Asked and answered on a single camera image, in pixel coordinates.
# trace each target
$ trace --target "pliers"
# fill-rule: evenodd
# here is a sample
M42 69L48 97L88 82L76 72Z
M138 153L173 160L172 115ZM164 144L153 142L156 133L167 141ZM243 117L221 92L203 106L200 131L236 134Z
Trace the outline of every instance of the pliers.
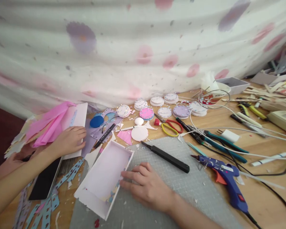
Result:
M206 135L206 137L212 139L213 141L211 141L210 139L206 138L204 135L202 135L202 134L200 134L200 133L198 133L198 132L193 132L193 134L194 134L195 137L196 137L195 140L196 140L199 144L203 145L203 144L204 144L204 141L205 141L205 142L209 143L210 145L212 145L215 149L218 149L218 150L220 150L221 152L223 152L223 153L225 153L225 154L228 154L228 155L231 154L231 155L233 155L233 157L234 157L236 160L238 160L238 161L240 161L240 162L242 162L242 163L247 163L247 160L246 160L245 158L243 158L242 156L240 156L239 154L237 154L237 153L235 153L235 152L232 152L232 151L230 151L230 150L228 150L228 149L225 149L225 148L223 148L221 145L219 145L219 144L213 142L213 141L219 141L220 144L223 143L225 146L228 146L229 148L231 148L231 149L233 149L233 150L235 150L235 151L239 151L239 152L242 152L242 153L249 153L248 151L239 148L238 146L234 145L232 142L230 142L230 141L224 139L223 137L218 136L218 135L214 135L214 134L210 133L210 131L207 131L207 130L204 131L204 134Z

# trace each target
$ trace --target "white curtain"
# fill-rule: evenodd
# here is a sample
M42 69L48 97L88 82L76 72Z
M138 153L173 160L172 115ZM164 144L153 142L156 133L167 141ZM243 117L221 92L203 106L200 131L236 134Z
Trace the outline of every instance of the white curtain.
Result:
M285 42L286 0L0 0L0 108L114 108L241 78Z

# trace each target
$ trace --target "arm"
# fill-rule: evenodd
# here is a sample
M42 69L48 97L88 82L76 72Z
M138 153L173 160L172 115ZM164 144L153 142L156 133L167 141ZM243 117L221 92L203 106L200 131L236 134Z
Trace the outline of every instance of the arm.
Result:
M63 131L45 150L0 180L0 213L39 173L57 158L74 153L85 146L78 143L86 136L84 127L70 127Z
M121 175L139 184L120 181L121 187L129 190L134 199L145 207L168 214L182 229L221 228L171 190L149 163L142 162L132 172L122 171Z

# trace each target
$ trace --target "black phone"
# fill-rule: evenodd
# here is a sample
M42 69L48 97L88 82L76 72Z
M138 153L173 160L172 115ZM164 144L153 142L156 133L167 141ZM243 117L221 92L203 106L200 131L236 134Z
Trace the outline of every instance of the black phone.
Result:
M29 200L44 200L49 198L56 181L61 161L61 157L56 159L38 175Z

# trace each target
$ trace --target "blue glue gun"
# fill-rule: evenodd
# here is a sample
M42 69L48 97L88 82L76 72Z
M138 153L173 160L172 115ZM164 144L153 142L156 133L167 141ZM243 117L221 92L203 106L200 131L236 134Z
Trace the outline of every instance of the blue glue gun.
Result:
M242 211L243 213L248 213L248 205L233 178L239 176L238 168L234 165L225 164L222 161L218 161L210 157L196 155L191 156L196 158L202 165L210 167L216 172L216 182L226 185L232 207Z

